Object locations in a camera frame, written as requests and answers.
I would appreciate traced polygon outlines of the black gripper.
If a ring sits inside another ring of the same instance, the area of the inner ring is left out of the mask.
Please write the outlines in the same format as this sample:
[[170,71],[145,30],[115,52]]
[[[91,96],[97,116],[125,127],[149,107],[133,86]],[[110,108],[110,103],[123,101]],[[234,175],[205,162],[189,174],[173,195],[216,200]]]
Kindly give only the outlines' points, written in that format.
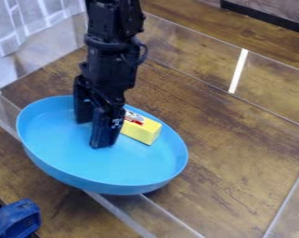
[[140,46],[89,46],[74,78],[74,114],[78,124],[90,123],[94,149],[114,145],[123,124],[125,91],[134,87],[141,64]]

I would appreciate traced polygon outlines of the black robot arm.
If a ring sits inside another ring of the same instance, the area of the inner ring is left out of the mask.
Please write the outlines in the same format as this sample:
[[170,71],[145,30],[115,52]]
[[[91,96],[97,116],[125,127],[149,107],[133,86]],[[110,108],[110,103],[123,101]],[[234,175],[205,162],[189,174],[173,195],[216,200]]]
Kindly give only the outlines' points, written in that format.
[[114,145],[125,118],[123,93],[133,88],[149,49],[136,38],[145,15],[138,0],[85,0],[87,57],[74,78],[74,114],[91,125],[94,149]]

